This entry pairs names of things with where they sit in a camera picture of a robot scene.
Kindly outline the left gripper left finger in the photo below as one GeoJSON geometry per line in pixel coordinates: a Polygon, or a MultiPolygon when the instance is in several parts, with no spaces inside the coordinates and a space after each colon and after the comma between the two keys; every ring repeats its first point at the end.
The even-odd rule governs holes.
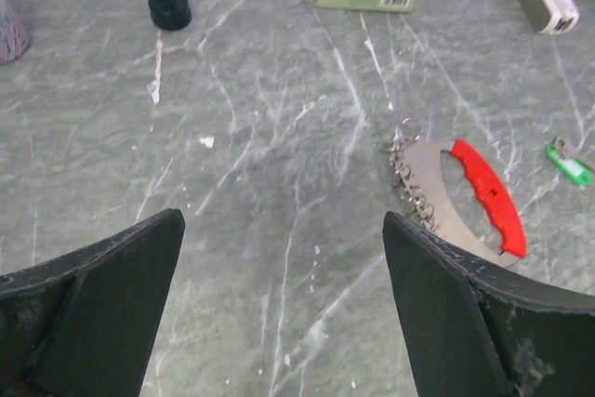
{"type": "Polygon", "coordinates": [[[139,395],[184,231],[165,209],[2,275],[2,395],[139,395]]]}

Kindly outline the red handled metal keyring holder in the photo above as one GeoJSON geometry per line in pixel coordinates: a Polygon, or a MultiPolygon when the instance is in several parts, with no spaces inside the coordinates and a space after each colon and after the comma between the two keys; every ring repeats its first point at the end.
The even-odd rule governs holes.
{"type": "Polygon", "coordinates": [[[411,123],[406,118],[396,126],[387,148],[391,183],[401,191],[406,217],[448,243],[500,267],[508,268],[525,258],[528,247],[521,219],[495,170],[465,140],[428,141],[407,131],[411,123]],[[457,213],[443,182],[444,153],[462,165],[475,199],[498,230],[501,244],[497,251],[482,242],[457,213]]]}

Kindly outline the green capped silver key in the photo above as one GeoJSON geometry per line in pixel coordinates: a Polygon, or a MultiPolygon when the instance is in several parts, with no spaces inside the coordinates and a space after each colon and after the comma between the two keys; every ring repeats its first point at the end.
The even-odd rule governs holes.
{"type": "Polygon", "coordinates": [[[581,155],[569,139],[556,136],[546,147],[548,159],[579,187],[587,187],[594,181],[594,163],[581,155]]]}

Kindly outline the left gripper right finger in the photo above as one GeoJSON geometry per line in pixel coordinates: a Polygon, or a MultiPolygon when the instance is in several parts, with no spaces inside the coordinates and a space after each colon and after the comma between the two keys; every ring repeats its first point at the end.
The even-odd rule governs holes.
{"type": "Polygon", "coordinates": [[[419,395],[593,394],[593,296],[499,267],[393,212],[382,237],[419,395]]]}

